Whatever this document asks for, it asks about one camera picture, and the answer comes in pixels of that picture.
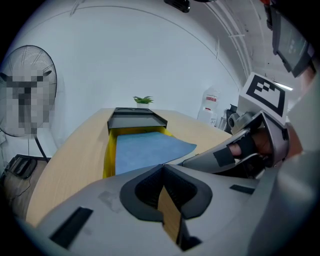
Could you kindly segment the black flat floor rack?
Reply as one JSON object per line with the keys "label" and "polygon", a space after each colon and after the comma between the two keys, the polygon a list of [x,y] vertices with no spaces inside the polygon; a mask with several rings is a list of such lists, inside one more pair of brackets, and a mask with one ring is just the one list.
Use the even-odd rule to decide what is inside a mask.
{"label": "black flat floor rack", "polygon": [[26,180],[32,175],[36,167],[36,159],[33,159],[30,156],[16,155],[7,164],[5,171],[16,176],[17,178]]}

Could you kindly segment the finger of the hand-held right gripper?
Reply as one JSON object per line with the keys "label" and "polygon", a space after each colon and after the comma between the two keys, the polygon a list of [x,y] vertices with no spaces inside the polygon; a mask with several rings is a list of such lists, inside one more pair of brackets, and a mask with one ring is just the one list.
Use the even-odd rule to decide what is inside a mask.
{"label": "finger of the hand-held right gripper", "polygon": [[232,169],[250,157],[248,156],[241,160],[235,159],[229,149],[229,145],[236,143],[245,137],[249,132],[250,129],[245,128],[217,146],[184,160],[181,166],[211,174]]}

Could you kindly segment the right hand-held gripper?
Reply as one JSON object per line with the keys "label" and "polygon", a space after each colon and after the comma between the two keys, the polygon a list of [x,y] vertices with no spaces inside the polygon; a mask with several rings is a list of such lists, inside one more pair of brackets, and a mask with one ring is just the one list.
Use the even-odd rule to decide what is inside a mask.
{"label": "right hand-held gripper", "polygon": [[286,91],[270,79],[252,72],[239,94],[236,113],[228,118],[228,123],[233,135],[241,130],[254,133],[265,128],[272,154],[264,158],[264,164],[270,168],[281,162],[289,151],[287,112]]}

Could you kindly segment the black and yellow tray box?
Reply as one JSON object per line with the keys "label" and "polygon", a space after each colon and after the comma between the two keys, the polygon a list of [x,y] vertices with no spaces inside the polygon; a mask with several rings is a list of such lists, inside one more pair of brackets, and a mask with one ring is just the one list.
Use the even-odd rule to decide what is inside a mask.
{"label": "black and yellow tray box", "polygon": [[107,121],[108,143],[104,154],[103,175],[116,175],[117,137],[127,134],[159,132],[174,135],[167,130],[168,121],[148,108],[117,107]]}

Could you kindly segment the green plant in white pot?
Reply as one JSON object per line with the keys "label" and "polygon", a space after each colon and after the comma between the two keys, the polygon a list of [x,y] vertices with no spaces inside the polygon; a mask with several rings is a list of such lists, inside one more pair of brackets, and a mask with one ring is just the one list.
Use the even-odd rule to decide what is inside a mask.
{"label": "green plant in white pot", "polygon": [[133,99],[136,102],[136,107],[143,108],[143,109],[148,109],[149,105],[154,101],[152,96],[145,96],[145,97],[134,96]]}

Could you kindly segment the blue notebook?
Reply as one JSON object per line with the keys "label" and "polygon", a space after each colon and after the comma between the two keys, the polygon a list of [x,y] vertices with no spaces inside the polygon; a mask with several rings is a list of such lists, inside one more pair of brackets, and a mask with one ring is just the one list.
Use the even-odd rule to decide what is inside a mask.
{"label": "blue notebook", "polygon": [[165,164],[183,158],[197,145],[161,132],[124,134],[117,137],[115,174]]}

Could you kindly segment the white water dispenser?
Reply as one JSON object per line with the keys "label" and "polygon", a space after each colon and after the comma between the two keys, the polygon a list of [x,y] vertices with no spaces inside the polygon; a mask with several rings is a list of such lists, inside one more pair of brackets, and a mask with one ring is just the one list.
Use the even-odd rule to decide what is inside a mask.
{"label": "white water dispenser", "polygon": [[211,110],[204,108],[199,111],[197,120],[214,127],[217,121],[217,114]]}

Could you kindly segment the person's right hand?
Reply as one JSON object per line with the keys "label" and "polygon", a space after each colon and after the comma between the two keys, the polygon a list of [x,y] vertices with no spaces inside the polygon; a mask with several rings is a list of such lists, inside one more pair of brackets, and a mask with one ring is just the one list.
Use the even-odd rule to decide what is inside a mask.
{"label": "person's right hand", "polygon": [[265,128],[259,128],[254,133],[248,133],[237,142],[230,144],[228,148],[231,154],[237,159],[243,159],[252,154],[265,156],[273,152]]}

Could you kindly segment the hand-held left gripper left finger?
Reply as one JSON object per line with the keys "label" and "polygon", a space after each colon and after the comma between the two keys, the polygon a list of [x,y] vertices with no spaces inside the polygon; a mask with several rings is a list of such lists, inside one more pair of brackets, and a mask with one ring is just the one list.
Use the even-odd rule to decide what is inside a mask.
{"label": "hand-held left gripper left finger", "polygon": [[77,256],[175,256],[158,210],[163,166],[95,181],[53,208],[37,230]]}

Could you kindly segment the black standing fan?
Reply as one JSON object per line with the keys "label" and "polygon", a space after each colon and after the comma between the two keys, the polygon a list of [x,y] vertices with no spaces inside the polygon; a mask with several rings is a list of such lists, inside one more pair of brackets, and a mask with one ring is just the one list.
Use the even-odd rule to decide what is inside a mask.
{"label": "black standing fan", "polygon": [[45,161],[38,133],[50,124],[57,87],[53,59],[38,46],[20,46],[0,64],[0,131],[33,138]]}

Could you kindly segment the ceiling tube light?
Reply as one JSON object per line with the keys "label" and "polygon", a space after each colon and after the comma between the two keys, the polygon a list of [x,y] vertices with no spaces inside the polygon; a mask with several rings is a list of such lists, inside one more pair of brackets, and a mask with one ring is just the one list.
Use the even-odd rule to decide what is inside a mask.
{"label": "ceiling tube light", "polygon": [[281,88],[282,90],[286,90],[286,91],[289,91],[289,92],[291,92],[293,90],[292,87],[289,87],[287,85],[281,84],[281,83],[279,83],[277,81],[274,81],[274,80],[271,80],[271,79],[268,79],[268,81],[272,83],[272,85],[269,86],[269,88],[271,90],[274,90],[275,88]]}

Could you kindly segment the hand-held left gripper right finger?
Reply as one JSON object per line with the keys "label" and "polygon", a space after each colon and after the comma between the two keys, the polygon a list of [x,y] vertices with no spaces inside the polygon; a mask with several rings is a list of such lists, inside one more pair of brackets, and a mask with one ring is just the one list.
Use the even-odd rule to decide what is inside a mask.
{"label": "hand-held left gripper right finger", "polygon": [[179,165],[163,167],[163,186],[173,208],[165,219],[178,219],[174,240],[164,245],[163,256],[174,256],[204,243],[239,213],[258,181],[196,171]]}

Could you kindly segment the black office chair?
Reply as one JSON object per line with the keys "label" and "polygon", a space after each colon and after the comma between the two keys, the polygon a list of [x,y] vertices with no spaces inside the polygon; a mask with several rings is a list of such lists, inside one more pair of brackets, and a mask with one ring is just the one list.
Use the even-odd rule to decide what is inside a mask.
{"label": "black office chair", "polygon": [[224,131],[229,134],[232,134],[231,127],[229,124],[229,118],[232,114],[237,112],[237,108],[238,108],[237,106],[230,104],[230,108],[226,110],[226,126],[225,126]]}

